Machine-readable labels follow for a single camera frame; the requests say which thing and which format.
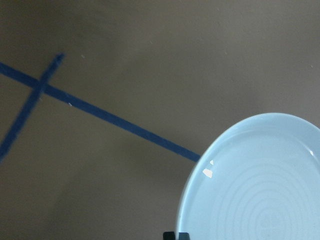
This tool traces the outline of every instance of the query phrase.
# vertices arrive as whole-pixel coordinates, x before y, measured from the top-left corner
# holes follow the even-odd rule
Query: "blue line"
[[[3,63],[0,63],[0,73],[24,85],[27,85],[31,88],[34,88],[38,84],[38,81],[33,77],[28,76],[24,73],[21,73]],[[48,85],[44,90],[44,92],[51,97],[59,99],[60,101],[65,102],[67,104],[70,103],[75,108],[78,108],[86,113],[94,115],[97,118],[105,120],[113,125],[116,125],[124,130],[127,130],[141,138],[151,141],[167,150],[170,150],[194,162],[197,162],[200,158],[200,155],[196,154],[193,151],[190,151],[180,145],[177,145],[172,141],[169,141],[163,137],[160,137],[146,129],[143,129],[142,127],[139,127],[131,122],[128,122],[110,112],[107,112],[97,106],[94,106],[86,101],[83,101],[51,85]]]
[[[0,163],[3,160],[3,158],[7,155],[9,152],[12,144],[14,143],[15,139],[17,138],[18,134],[20,133],[21,129],[25,125],[29,115],[31,114],[33,108],[36,106],[37,101],[40,98],[40,95],[44,92],[44,90],[47,87],[47,83],[49,82],[50,78],[54,74],[54,72],[57,70],[58,66],[62,62],[64,58],[63,54],[57,55],[52,63],[49,65],[47,70],[42,74],[40,81],[36,81],[36,85],[33,88],[33,91],[29,95],[28,99],[24,103],[20,113],[18,114],[17,118],[13,122],[10,130],[6,134],[2,144],[0,145]],[[3,70],[3,64],[0,66],[0,71]],[[19,78],[22,80],[21,77],[24,77],[25,74],[17,71],[12,71],[11,68],[10,71],[7,71],[11,73],[11,78]]]

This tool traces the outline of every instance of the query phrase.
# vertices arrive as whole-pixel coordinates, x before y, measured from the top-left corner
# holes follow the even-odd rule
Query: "white highlight on plate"
[[[204,175],[206,175],[208,178],[212,178],[212,171],[205,168],[203,171]]]

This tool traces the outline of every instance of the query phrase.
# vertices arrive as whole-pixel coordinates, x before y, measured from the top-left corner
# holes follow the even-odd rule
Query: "plate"
[[[320,239],[319,156],[320,129],[306,120],[265,113],[240,121],[194,167],[176,233],[191,240]]]

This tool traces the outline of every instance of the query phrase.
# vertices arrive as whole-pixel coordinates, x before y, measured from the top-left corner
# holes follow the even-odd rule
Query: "long blue line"
[[[33,88],[31,94],[27,98],[23,107],[21,108],[20,113],[18,114],[18,116],[16,117],[15,121],[13,122],[10,130],[6,134],[2,144],[0,145],[0,163],[3,160],[3,158],[7,155],[7,153],[9,152],[10,147],[12,146],[12,144],[14,143],[18,134],[20,133],[21,129],[25,125],[33,108],[36,106],[37,101],[40,98],[40,95],[46,89],[50,78],[57,70],[57,68],[60,65],[60,63],[62,62],[63,58],[64,58],[63,54],[57,55],[53,59],[52,63],[49,65],[47,70],[42,74],[40,81],[36,80],[35,87]],[[22,76],[21,74],[19,74],[19,72],[11,71],[11,73],[13,74],[12,77]]]
[[[12,78],[24,85],[27,85],[31,88],[37,86],[38,81],[31,76],[28,76],[20,71],[17,71],[3,63],[0,62],[0,73]],[[144,138],[148,141],[151,141],[167,150],[170,150],[176,154],[179,154],[187,159],[190,159],[194,162],[197,162],[200,158],[200,155],[196,154],[193,151],[190,151],[180,145],[175,144],[172,141],[169,141],[163,137],[160,137],[142,127],[139,127],[129,121],[126,121],[108,111],[105,111],[97,106],[94,106],[86,101],[83,101],[71,94],[68,94],[65,91],[59,90],[51,85],[47,85],[44,92],[56,99],[59,99],[62,102],[71,104],[73,107],[78,108],[86,113],[94,115],[102,120],[105,120],[113,125],[116,125],[124,130],[127,130],[141,138]]]

